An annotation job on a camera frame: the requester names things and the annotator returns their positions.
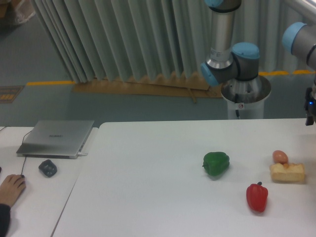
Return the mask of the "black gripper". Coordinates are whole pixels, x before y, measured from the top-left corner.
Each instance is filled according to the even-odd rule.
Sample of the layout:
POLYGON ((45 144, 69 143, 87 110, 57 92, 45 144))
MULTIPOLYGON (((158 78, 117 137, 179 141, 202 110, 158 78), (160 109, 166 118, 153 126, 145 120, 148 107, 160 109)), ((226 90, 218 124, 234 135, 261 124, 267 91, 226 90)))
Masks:
POLYGON ((316 88, 308 87, 305 94, 304 110, 306 113, 306 126, 316 122, 316 88))

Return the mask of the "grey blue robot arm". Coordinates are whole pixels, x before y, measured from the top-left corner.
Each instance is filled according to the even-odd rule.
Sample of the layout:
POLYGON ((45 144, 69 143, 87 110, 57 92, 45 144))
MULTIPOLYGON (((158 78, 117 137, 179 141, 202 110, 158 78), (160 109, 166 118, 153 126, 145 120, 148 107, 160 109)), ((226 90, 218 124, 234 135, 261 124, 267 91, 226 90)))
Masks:
MULTIPOLYGON (((210 86, 222 84, 220 92, 227 101, 228 119, 262 119, 264 103, 271 93, 271 84, 259 75, 259 48, 248 42, 231 47, 235 11, 241 0, 205 0, 212 10, 211 50, 201 63, 203 77, 210 86)), ((316 70, 316 2, 314 0, 284 0, 311 20, 308 25, 296 22, 282 36, 285 50, 316 70)), ((306 126, 316 123, 316 78, 305 93, 306 126)))

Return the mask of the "dark sleeved forearm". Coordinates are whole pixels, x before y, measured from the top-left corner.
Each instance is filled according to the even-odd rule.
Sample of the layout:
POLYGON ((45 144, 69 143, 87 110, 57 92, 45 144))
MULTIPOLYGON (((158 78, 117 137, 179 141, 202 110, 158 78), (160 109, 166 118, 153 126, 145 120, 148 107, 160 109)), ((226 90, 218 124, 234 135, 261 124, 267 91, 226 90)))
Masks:
POLYGON ((6 204, 0 204, 0 236, 4 237, 7 234, 10 224, 11 208, 6 204))

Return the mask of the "person's hand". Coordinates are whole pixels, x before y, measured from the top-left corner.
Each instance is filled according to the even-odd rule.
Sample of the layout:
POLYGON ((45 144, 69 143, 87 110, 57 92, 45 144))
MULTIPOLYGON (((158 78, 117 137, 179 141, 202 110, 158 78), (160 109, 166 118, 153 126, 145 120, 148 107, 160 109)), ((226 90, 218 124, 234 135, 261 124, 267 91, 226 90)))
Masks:
POLYGON ((8 175, 0 185, 0 203, 12 207, 23 191, 18 189, 21 175, 8 175))

